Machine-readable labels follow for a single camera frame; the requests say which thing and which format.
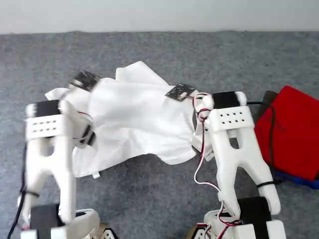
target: white cloth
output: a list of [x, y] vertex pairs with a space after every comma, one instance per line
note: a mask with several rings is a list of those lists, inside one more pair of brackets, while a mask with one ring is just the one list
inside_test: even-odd
[[[148, 153], [168, 164], [193, 158], [191, 100], [166, 97], [172, 88], [146, 64], [137, 62], [118, 68], [115, 80], [101, 79], [91, 93], [75, 89], [67, 94], [65, 100], [93, 118], [98, 148], [96, 153], [84, 149], [73, 157], [75, 176]], [[57, 88], [46, 96], [58, 99], [65, 91]]]

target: white wall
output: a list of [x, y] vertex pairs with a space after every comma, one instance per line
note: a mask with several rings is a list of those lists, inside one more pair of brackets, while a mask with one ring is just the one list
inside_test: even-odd
[[0, 33], [319, 30], [319, 0], [0, 0]]

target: red cloth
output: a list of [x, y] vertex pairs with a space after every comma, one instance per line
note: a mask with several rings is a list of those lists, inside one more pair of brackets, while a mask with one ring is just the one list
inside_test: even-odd
[[[276, 111], [273, 145], [275, 168], [314, 180], [319, 172], [319, 101], [285, 86], [272, 106]], [[272, 111], [258, 120], [255, 132], [264, 160], [270, 163], [269, 129]]]

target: gray carpet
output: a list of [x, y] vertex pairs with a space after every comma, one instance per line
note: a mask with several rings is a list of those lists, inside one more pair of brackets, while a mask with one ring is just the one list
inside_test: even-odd
[[[0, 36], [0, 238], [16, 211], [27, 104], [67, 86], [86, 69], [114, 77], [117, 67], [142, 60], [168, 83], [189, 83], [205, 92], [240, 90], [249, 100], [267, 89], [291, 85], [319, 98], [319, 33], [62, 33]], [[77, 180], [77, 208], [93, 208], [122, 239], [182, 239], [204, 214], [219, 208], [216, 193], [196, 185], [198, 157], [169, 166], [143, 155]], [[215, 180], [205, 163], [199, 179]], [[239, 197], [255, 186], [239, 171]], [[319, 192], [284, 183], [278, 186], [289, 239], [318, 238]], [[43, 202], [57, 202], [50, 180]]]

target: robotic arm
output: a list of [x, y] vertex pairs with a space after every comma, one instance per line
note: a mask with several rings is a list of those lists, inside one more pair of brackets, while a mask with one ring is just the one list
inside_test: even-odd
[[[27, 230], [21, 239], [116, 239], [93, 209], [75, 210], [76, 184], [72, 150], [94, 137], [90, 120], [67, 101], [44, 101], [26, 108], [24, 185], [18, 204]], [[60, 204], [37, 205], [49, 175], [60, 188]]]
[[[211, 234], [223, 233], [225, 239], [285, 239], [283, 223], [271, 219], [271, 215], [280, 212], [280, 201], [271, 171], [258, 146], [246, 96], [242, 92], [206, 95], [195, 109], [197, 112], [203, 112], [202, 109], [209, 112], [201, 116], [204, 120], [198, 120], [196, 132], [199, 134], [197, 139], [202, 138], [200, 132], [204, 132], [207, 147], [213, 149], [213, 154], [206, 158], [215, 156], [218, 198], [228, 215], [224, 219], [228, 222], [241, 220], [243, 223], [229, 224], [233, 227], [232, 231], [224, 235], [221, 220], [223, 209], [209, 212], [204, 221], [212, 228]], [[236, 139], [236, 147], [231, 144], [232, 139]], [[238, 167], [245, 169], [256, 183], [260, 197], [237, 199], [234, 183]], [[200, 230], [197, 233], [204, 236], [194, 238], [205, 239], [207, 236]]]

